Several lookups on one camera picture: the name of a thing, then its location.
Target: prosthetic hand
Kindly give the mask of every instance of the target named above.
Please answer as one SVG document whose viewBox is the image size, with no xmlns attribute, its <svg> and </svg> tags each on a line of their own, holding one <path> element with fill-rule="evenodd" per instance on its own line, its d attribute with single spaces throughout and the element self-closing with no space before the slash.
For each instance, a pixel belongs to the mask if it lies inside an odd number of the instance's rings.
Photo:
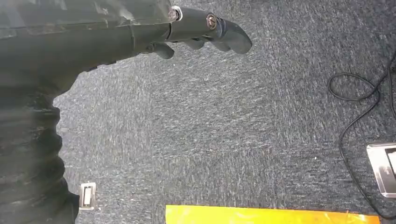
<svg viewBox="0 0 396 224">
<path fill-rule="evenodd" d="M 79 198 L 63 178 L 52 102 L 81 72 L 141 53 L 171 58 L 167 42 L 238 54 L 252 47 L 238 25 L 210 12 L 140 1 L 127 10 L 118 0 L 0 0 L 0 224 L 74 223 Z M 94 14 L 82 13 L 86 4 Z M 156 19 L 144 23 L 142 14 Z"/>
</svg>

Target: yellow sheet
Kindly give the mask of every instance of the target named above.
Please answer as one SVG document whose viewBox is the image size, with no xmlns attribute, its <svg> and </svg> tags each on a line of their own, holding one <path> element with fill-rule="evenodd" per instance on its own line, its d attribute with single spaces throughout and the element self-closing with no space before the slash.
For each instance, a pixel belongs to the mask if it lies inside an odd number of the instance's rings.
<svg viewBox="0 0 396 224">
<path fill-rule="evenodd" d="M 380 224 L 380 220 L 325 211 L 167 205 L 166 224 Z"/>
</svg>

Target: small metal plate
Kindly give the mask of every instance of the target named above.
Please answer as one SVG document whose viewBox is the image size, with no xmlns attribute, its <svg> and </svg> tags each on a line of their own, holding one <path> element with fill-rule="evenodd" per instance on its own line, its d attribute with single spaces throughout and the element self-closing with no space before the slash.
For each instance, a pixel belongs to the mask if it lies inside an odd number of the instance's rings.
<svg viewBox="0 0 396 224">
<path fill-rule="evenodd" d="M 80 186 L 80 210 L 93 210 L 96 204 L 96 183 L 83 183 Z"/>
<path fill-rule="evenodd" d="M 396 142 L 370 144 L 367 153 L 381 194 L 396 198 Z"/>
</svg>

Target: corrugated black tube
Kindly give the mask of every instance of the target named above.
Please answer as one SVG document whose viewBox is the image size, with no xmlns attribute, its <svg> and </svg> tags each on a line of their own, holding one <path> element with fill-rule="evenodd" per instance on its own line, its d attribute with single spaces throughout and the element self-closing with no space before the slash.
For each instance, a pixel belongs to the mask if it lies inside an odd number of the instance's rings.
<svg viewBox="0 0 396 224">
<path fill-rule="evenodd" d="M 0 88 L 0 224 L 73 224 L 78 196 L 68 190 L 53 98 Z"/>
</svg>

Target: black wire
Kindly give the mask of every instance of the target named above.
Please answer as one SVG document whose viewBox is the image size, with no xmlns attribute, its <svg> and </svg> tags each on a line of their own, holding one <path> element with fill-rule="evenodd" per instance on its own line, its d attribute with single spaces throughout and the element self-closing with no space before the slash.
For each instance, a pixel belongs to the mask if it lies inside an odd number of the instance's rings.
<svg viewBox="0 0 396 224">
<path fill-rule="evenodd" d="M 365 100 L 365 99 L 367 99 L 367 98 L 369 98 L 369 97 L 371 97 L 371 96 L 374 96 L 374 95 L 377 96 L 377 100 L 376 100 L 369 108 L 367 108 L 363 113 L 361 113 L 357 118 L 355 118 L 353 121 L 351 121 L 351 122 L 346 126 L 346 128 L 341 132 L 341 134 L 339 135 L 339 139 L 338 139 L 338 148 L 339 148 L 339 152 L 340 152 L 340 154 L 341 154 L 342 160 L 344 161 L 345 166 L 346 166 L 346 168 L 347 168 L 347 170 L 348 170 L 348 172 L 349 172 L 349 174 L 350 174 L 350 176 L 351 176 L 351 178 L 352 178 L 352 181 L 354 182 L 354 184 L 355 184 L 356 187 L 358 188 L 359 192 L 363 195 L 363 197 L 366 199 L 366 201 L 367 201 L 368 204 L 371 206 L 371 208 L 373 208 L 373 210 L 374 210 L 379 216 L 381 216 L 381 217 L 384 218 L 384 219 L 388 219 L 388 220 L 396 219 L 396 215 L 393 215 L 393 216 L 386 216 L 386 215 L 384 215 L 384 214 L 383 214 L 382 212 L 380 212 L 379 209 L 374 205 L 373 200 L 371 200 L 371 199 L 368 197 L 367 193 L 364 192 L 364 190 L 362 189 L 361 185 L 358 183 L 358 181 L 357 181 L 355 175 L 353 174 L 353 172 L 352 172 L 352 170 L 351 170 L 351 167 L 350 167 L 349 164 L 348 164 L 348 159 L 345 157 L 344 149 L 342 148 L 342 139 L 344 138 L 345 133 L 348 131 L 348 129 L 349 129 L 351 126 L 353 126 L 357 121 L 359 121 L 361 118 L 363 118 L 366 114 L 368 114 L 370 111 L 372 111 L 372 110 L 378 105 L 378 103 L 379 103 L 380 100 L 381 100 L 381 94 L 380 94 L 380 91 L 379 91 L 378 88 L 379 88 L 379 86 L 381 85 L 381 83 L 384 81 L 384 79 L 385 79 L 386 77 L 388 77 L 388 79 L 389 79 L 389 100 L 390 100 L 389 107 L 390 107 L 390 110 L 392 111 L 393 117 L 396 119 L 396 111 L 395 111 L 395 107 L 394 107 L 394 105 L 393 105 L 393 104 L 394 104 L 394 102 L 393 102 L 393 85 L 392 85 L 392 77 L 391 77 L 392 64 L 393 64 L 393 62 L 395 61 L 395 59 L 396 59 L 396 50 L 395 50 L 395 52 L 393 53 L 391 59 L 389 60 L 387 66 L 386 66 L 386 68 L 385 68 L 384 74 L 380 77 L 380 80 L 378 81 L 378 83 L 377 83 L 376 85 L 372 84 L 370 81 L 368 81 L 367 79 L 365 79 L 365 78 L 363 78 L 363 77 L 361 77 L 361 76 L 358 76 L 358 75 L 352 74 L 352 73 L 346 73 L 346 72 L 339 73 L 339 74 L 336 74 L 336 75 L 332 76 L 332 77 L 329 79 L 328 83 L 327 83 L 327 88 L 328 88 L 329 92 L 330 92 L 333 96 L 337 97 L 338 99 L 342 99 L 342 100 L 345 100 L 345 101 L 355 101 L 355 102 L 358 102 L 358 101 Z M 335 93 L 335 92 L 333 91 L 333 89 L 332 89 L 332 82 L 333 82 L 333 80 L 334 80 L 335 78 L 339 78 L 339 77 L 352 77 L 352 78 L 356 78 L 356 79 L 358 79 L 358 80 L 360 80 L 360 81 L 363 81 L 364 83 L 368 84 L 368 85 L 372 88 L 372 90 L 371 90 L 368 94 L 366 94 L 366 95 L 364 95 L 364 96 L 362 96 L 362 97 L 350 98 L 350 97 L 342 96 L 342 95 L 340 95 L 340 94 Z"/>
</svg>

